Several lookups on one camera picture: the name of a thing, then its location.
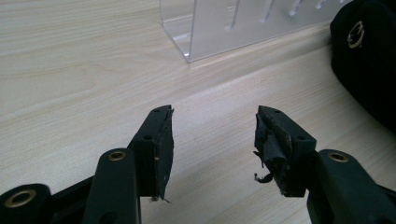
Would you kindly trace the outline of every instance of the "tabletop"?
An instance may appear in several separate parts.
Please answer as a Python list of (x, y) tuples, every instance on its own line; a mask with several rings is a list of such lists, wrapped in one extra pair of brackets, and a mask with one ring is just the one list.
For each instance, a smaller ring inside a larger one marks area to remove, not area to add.
[(321, 24), (186, 63), (158, 0), (1, 1), (0, 192), (94, 175), (162, 105), (175, 109), (171, 203), (142, 198), (143, 223), (310, 223), (306, 197), (254, 181), (268, 174), (253, 154), (259, 105), (396, 190), (396, 136), (338, 81), (329, 40)]

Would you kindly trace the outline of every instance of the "black fabric object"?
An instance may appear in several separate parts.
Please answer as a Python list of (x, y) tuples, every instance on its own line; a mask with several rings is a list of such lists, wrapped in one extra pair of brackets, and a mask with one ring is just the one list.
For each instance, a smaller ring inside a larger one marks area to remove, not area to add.
[(330, 30), (335, 75), (367, 112), (396, 133), (396, 1), (347, 3)]

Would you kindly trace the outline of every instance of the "black plastic mount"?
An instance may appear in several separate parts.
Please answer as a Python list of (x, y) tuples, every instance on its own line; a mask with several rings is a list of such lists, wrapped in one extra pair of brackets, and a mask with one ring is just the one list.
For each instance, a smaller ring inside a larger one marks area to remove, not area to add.
[(255, 152), (285, 197), (304, 197), (317, 140), (282, 111), (259, 106)]
[(51, 195), (43, 184), (0, 196), (0, 223), (141, 223), (140, 197), (164, 199), (173, 163), (170, 105), (150, 111), (127, 148), (104, 153), (95, 175)]
[(313, 224), (396, 224), (395, 191), (377, 185), (356, 159), (332, 149), (317, 153), (316, 140), (280, 110), (259, 106), (256, 118), (256, 155), (284, 196), (309, 190)]

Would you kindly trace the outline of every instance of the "clear acrylic container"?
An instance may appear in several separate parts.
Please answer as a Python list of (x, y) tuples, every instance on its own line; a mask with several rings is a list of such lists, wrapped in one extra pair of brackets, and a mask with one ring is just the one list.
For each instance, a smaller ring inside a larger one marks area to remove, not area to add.
[(160, 0), (163, 29), (188, 63), (331, 21), (352, 0)]

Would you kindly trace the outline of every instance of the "transparent plastic box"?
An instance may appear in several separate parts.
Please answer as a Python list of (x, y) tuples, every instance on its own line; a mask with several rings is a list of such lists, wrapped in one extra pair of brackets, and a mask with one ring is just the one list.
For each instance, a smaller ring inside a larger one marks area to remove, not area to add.
[(188, 63), (331, 21), (352, 0), (160, 0), (163, 29)]

